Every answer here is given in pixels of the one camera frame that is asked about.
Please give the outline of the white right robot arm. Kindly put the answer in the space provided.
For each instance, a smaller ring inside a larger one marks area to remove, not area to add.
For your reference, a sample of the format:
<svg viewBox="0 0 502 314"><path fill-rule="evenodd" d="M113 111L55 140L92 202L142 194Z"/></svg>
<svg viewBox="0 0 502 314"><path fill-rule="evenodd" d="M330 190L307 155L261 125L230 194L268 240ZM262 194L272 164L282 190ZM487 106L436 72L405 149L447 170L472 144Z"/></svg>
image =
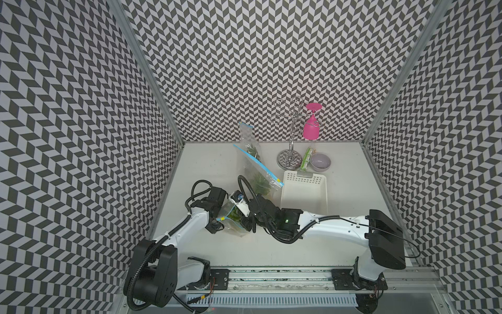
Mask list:
<svg viewBox="0 0 502 314"><path fill-rule="evenodd" d="M261 226L276 241L292 245L305 237L321 236L365 247L363 255L356 257L350 269L335 270L333 284L337 290L386 289L383 273L404 270L408 256L405 253L403 229L382 211L371 209L367 215L341 217L318 215L302 209L281 209L272 201L256 194L248 180L237 178L243 201L250 213L241 225L254 232Z"/></svg>

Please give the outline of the pineapple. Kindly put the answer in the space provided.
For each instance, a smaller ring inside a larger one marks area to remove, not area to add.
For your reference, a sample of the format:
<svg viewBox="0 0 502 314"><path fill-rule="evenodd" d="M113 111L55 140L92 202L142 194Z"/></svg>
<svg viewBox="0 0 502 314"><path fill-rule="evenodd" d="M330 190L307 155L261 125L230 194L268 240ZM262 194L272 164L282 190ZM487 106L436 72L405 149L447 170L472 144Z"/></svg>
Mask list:
<svg viewBox="0 0 502 314"><path fill-rule="evenodd" d="M237 206L233 206L229 213L226 215L226 219L229 219L230 221L233 221L235 224L237 224L239 227L243 227L242 225L242 220L245 218L245 216L242 214L240 209Z"/></svg>
<svg viewBox="0 0 502 314"><path fill-rule="evenodd" d="M262 196L269 196L271 192L271 185L267 178L265 178L262 174L256 173L253 175L250 184L253 188L253 191L256 195L261 194Z"/></svg>

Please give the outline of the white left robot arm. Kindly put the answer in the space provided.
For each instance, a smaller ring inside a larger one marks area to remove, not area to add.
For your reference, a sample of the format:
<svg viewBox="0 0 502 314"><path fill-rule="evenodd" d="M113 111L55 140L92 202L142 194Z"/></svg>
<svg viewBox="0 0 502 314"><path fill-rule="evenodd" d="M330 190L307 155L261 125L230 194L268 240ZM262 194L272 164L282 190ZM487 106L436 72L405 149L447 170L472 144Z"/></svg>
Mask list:
<svg viewBox="0 0 502 314"><path fill-rule="evenodd" d="M224 228L216 216L227 198L224 189L204 179L196 181L184 203L187 216L159 238L143 239L135 246L123 288L130 310L164 307L175 299L191 313L203 313L203 310L190 306L176 291L187 285L213 289L210 262L192 256L181 264L179 251L200 230L215 234Z"/></svg>

